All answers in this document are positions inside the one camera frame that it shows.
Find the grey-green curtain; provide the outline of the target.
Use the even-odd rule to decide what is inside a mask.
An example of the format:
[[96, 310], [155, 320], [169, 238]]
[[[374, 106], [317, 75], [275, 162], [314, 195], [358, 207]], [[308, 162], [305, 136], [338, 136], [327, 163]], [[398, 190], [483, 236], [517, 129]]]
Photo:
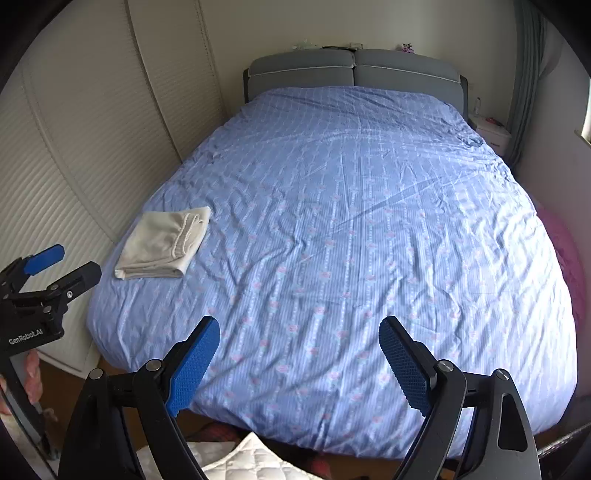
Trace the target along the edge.
[[507, 129], [511, 138], [504, 160], [512, 171], [520, 163], [533, 115], [546, 47], [547, 21], [531, 1], [514, 2], [517, 56]]

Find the cream louvered wardrobe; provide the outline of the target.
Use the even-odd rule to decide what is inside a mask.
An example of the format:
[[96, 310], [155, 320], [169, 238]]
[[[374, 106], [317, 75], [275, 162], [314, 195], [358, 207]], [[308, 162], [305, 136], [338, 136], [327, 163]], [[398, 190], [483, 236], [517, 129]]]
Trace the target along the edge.
[[62, 245], [37, 290], [105, 261], [224, 120], [197, 1], [70, 3], [1, 93], [2, 262]]

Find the cream pants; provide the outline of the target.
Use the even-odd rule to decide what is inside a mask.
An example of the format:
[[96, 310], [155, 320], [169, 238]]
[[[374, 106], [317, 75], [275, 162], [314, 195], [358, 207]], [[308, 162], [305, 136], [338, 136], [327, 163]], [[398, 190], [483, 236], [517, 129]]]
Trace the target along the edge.
[[144, 212], [123, 246], [114, 276], [121, 280], [183, 277], [204, 241], [209, 220], [209, 207]]

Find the white quilted cloth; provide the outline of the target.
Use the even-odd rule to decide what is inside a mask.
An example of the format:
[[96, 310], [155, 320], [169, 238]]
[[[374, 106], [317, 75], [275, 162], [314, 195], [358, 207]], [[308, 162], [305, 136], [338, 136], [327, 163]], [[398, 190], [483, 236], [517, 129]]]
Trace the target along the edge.
[[188, 448], [211, 480], [318, 479], [281, 459], [255, 433], [239, 443], [189, 442]]

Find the blue floral bed sheet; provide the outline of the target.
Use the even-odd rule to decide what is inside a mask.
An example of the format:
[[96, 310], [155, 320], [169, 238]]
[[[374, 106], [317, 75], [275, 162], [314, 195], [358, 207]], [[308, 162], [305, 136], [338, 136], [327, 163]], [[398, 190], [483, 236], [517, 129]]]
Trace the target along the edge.
[[526, 191], [451, 105], [362, 87], [259, 95], [184, 161], [149, 211], [211, 209], [179, 278], [106, 263], [87, 325], [134, 371], [204, 316], [221, 343], [190, 407], [260, 436], [398, 459], [421, 414], [382, 353], [397, 317], [466, 372], [507, 370], [531, 428], [577, 384], [575, 321]]

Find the window with grille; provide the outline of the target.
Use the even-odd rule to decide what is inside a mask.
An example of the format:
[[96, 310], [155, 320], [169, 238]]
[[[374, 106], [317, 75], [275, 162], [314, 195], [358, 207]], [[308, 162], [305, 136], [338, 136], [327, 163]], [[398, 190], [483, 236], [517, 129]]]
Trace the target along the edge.
[[583, 119], [574, 132], [587, 146], [591, 144], [591, 78], [587, 80], [586, 84]]

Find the white nightstand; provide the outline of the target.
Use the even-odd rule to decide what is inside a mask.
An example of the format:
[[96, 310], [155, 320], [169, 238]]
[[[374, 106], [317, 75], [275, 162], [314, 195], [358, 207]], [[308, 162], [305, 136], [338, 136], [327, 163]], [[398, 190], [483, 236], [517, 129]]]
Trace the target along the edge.
[[486, 118], [470, 115], [470, 126], [486, 141], [486, 143], [503, 157], [511, 140], [511, 134], [503, 127], [489, 122]]

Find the grey upholstered headboard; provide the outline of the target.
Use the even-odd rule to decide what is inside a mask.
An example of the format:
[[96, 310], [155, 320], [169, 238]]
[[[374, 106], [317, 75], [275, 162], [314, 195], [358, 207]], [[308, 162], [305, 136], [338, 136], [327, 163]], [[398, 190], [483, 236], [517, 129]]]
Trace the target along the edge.
[[360, 86], [424, 93], [469, 116], [468, 80], [439, 59], [385, 49], [321, 48], [260, 57], [242, 72], [243, 100], [284, 87]]

